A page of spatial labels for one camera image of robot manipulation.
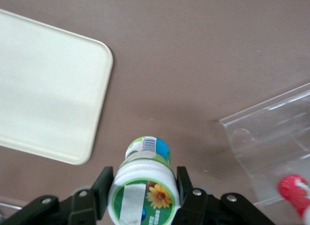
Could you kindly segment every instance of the plastic tray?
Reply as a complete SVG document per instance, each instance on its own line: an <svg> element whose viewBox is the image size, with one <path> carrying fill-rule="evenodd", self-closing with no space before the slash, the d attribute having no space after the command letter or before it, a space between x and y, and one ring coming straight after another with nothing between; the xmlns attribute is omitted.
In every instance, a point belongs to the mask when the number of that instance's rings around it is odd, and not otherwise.
<svg viewBox="0 0 310 225"><path fill-rule="evenodd" d="M310 83L221 120L231 148L253 179L258 203L276 224L299 224L277 192L283 177L310 180Z"/></svg>
<svg viewBox="0 0 310 225"><path fill-rule="evenodd" d="M112 68L97 41L0 10L0 145L86 162Z"/></svg>

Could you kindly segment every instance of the barcode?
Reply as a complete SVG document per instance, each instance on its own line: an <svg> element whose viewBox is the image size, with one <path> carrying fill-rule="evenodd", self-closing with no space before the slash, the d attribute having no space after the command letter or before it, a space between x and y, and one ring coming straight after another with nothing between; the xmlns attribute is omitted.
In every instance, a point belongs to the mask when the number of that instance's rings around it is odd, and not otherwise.
<svg viewBox="0 0 310 225"><path fill-rule="evenodd" d="M156 152L156 138L144 138L142 150Z"/></svg>

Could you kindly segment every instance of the red object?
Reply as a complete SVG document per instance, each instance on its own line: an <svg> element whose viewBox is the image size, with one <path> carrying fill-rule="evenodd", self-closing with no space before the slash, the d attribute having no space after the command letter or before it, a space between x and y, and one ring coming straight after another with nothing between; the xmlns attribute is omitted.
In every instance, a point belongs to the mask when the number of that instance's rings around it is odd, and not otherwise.
<svg viewBox="0 0 310 225"><path fill-rule="evenodd" d="M302 217L310 205L310 185L307 180L300 175L289 175L279 182L278 191Z"/></svg>

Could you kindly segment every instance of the clear plastic bag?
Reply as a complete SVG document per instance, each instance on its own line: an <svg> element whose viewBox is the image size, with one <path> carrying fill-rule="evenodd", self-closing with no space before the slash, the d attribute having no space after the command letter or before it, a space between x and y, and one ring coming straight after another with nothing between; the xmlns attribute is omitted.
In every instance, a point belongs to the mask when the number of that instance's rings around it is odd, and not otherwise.
<svg viewBox="0 0 310 225"><path fill-rule="evenodd" d="M310 83L220 122L237 160L252 178L256 205L279 225L300 224L277 184L290 174L310 179Z"/></svg>

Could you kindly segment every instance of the yellow flower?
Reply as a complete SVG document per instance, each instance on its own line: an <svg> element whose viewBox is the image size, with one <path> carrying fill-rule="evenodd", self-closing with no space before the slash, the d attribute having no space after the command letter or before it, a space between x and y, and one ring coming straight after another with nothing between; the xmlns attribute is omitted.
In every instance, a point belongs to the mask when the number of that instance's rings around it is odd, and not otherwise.
<svg viewBox="0 0 310 225"><path fill-rule="evenodd" d="M150 187L150 192L147 193L147 197L151 203L153 209L160 209L162 207L168 208L172 203L171 197L167 190L159 184L156 184L154 187Z"/></svg>

